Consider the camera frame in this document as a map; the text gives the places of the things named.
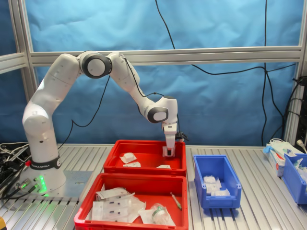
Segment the cardboard box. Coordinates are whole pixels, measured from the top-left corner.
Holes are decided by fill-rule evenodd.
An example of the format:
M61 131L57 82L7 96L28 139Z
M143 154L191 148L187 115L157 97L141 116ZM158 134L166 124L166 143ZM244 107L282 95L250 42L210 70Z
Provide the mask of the cardboard box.
M279 177L283 176L283 169L285 164L284 157L272 149L269 153L265 153L265 155L268 157L271 166L275 169L276 175Z

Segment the metal table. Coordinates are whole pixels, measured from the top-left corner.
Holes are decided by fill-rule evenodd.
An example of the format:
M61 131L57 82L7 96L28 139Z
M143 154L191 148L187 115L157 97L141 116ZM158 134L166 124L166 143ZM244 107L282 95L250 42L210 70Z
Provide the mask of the metal table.
M103 172L113 145L64 145L59 153L65 170ZM208 209L198 203L193 155L226 155L242 184L241 207ZM298 206L260 147L187 146L189 229L195 230L307 230L307 206ZM9 230L72 230L78 201L36 200L35 196L0 209Z

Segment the green led light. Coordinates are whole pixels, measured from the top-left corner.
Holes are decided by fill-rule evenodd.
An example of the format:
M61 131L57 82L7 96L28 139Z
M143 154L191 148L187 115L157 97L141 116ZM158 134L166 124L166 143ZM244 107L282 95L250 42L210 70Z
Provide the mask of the green led light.
M41 193L44 193L45 191L47 191L47 187L45 184L45 180L43 176L39 176L40 182L42 183L42 190L40 191Z

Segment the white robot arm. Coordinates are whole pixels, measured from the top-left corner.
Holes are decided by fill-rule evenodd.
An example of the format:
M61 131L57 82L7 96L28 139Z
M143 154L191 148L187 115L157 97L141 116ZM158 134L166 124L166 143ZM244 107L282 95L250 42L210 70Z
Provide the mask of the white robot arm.
M103 56L86 51L78 57L62 54L52 64L37 91L25 108L23 126L29 142L32 160L30 169L21 174L21 181L31 179L48 184L48 191L65 183L61 170L57 142L52 124L52 114L64 100L75 80L84 73L90 78L101 78L110 74L138 105L140 113L150 122L162 122L166 147L164 156L174 156L177 133L177 101L163 96L153 102L139 88L140 77L134 67L119 52ZM40 185L37 193L45 192Z

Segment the blue box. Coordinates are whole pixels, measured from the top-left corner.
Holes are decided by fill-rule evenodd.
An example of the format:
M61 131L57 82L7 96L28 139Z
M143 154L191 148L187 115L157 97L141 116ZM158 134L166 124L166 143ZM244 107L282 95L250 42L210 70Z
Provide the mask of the blue box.
M307 155L297 154L296 157L288 157L285 154L284 157L286 162L283 170L283 181L297 204L307 204L306 182L293 165L297 160L303 158L301 164L304 167L307 166Z
M241 183L226 156L194 156L197 197L203 209L206 208L237 208L240 207ZM207 195L204 176L220 179L221 190L228 189L230 196Z

